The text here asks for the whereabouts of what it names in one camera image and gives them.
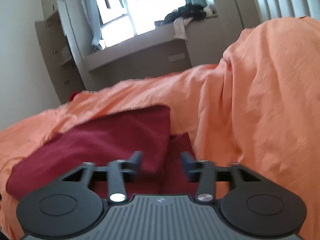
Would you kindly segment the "left light blue curtain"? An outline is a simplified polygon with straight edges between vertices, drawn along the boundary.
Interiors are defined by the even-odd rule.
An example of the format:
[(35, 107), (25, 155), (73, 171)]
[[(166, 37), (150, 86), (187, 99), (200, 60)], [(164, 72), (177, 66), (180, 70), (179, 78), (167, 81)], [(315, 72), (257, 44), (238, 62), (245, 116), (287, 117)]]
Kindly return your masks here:
[(93, 51), (102, 50), (100, 15), (96, 0), (84, 0), (84, 7), (89, 26), (92, 31), (92, 48)]

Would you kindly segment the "red object on floor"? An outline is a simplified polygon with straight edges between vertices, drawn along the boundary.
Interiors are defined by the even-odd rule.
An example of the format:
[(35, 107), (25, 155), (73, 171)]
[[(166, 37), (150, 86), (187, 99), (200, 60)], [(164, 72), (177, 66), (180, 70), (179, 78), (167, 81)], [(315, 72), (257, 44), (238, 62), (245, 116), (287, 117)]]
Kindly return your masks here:
[(76, 95), (78, 94), (78, 92), (74, 92), (71, 94), (70, 98), (69, 98), (69, 102), (72, 102), (74, 100), (74, 98), (76, 97)]

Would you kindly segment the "open grey wardrobe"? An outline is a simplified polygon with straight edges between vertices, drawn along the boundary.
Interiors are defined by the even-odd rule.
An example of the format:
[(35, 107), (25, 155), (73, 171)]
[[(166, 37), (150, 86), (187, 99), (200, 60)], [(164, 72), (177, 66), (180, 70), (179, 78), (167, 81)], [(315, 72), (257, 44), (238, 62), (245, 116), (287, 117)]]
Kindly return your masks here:
[(44, 21), (35, 22), (37, 39), (50, 80), (61, 104), (74, 92), (85, 90), (77, 67), (75, 39), (66, 4), (56, 2), (57, 11)]

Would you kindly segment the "white cloth hanging over ledge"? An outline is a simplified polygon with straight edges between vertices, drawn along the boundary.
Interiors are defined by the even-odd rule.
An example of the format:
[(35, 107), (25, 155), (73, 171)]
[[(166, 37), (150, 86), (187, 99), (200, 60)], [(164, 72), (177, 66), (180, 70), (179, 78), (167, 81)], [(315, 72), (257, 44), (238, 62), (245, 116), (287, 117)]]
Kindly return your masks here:
[(192, 17), (183, 18), (178, 17), (174, 20), (174, 38), (179, 40), (187, 40), (187, 34), (185, 31), (186, 26), (193, 20)]

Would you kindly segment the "tall grey wardrobe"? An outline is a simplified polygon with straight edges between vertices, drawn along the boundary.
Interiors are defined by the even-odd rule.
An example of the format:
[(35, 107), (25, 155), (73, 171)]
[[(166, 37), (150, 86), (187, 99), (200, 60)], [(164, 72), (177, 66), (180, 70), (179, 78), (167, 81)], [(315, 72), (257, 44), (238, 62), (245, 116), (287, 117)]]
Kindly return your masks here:
[(246, 28), (260, 24), (257, 0), (214, 0), (226, 37), (226, 44), (235, 42)]

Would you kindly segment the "grey window seat cabinet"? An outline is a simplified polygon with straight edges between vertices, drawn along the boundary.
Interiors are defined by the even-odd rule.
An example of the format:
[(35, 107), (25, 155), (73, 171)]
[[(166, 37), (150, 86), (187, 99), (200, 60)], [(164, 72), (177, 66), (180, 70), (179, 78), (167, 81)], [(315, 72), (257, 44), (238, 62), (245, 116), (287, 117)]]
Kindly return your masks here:
[(100, 90), (128, 79), (158, 77), (218, 63), (227, 44), (218, 17), (189, 23), (187, 40), (174, 38), (173, 24), (97, 51), (84, 59), (94, 88)]

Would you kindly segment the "dark clothes pile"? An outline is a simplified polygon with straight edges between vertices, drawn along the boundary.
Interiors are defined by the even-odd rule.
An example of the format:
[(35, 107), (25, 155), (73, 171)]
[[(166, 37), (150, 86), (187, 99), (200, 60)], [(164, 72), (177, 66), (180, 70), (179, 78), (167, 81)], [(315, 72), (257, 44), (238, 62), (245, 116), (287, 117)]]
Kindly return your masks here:
[(164, 20), (155, 21), (155, 27), (164, 24), (173, 23), (177, 18), (191, 18), (192, 21), (201, 21), (205, 19), (207, 13), (204, 11), (204, 6), (200, 4), (187, 3), (185, 6), (179, 7), (173, 12), (167, 14)]

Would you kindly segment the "dark red sweater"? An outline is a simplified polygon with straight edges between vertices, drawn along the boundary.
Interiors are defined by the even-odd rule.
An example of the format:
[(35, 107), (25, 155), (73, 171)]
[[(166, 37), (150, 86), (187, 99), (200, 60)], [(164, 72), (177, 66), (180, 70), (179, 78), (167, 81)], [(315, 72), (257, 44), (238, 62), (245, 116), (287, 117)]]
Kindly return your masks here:
[(181, 161), (181, 153), (192, 150), (189, 135), (171, 134), (169, 107), (123, 111), (54, 135), (13, 167), (6, 190), (21, 199), (83, 163), (105, 166), (141, 151), (138, 179), (127, 184), (128, 195), (194, 195), (197, 184), (187, 180)]

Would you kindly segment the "orange duvet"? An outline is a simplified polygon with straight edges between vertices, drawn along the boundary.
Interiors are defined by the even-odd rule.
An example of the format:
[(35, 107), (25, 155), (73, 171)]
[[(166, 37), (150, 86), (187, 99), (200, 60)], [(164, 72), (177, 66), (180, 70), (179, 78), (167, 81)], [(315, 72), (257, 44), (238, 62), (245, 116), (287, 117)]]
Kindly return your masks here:
[(84, 91), (1, 131), (1, 230), (23, 231), (5, 186), (15, 164), (55, 132), (97, 116), (164, 104), (171, 131), (188, 133), (199, 159), (240, 162), (298, 194), (300, 234), (319, 239), (319, 21), (275, 18), (245, 29), (218, 64)]

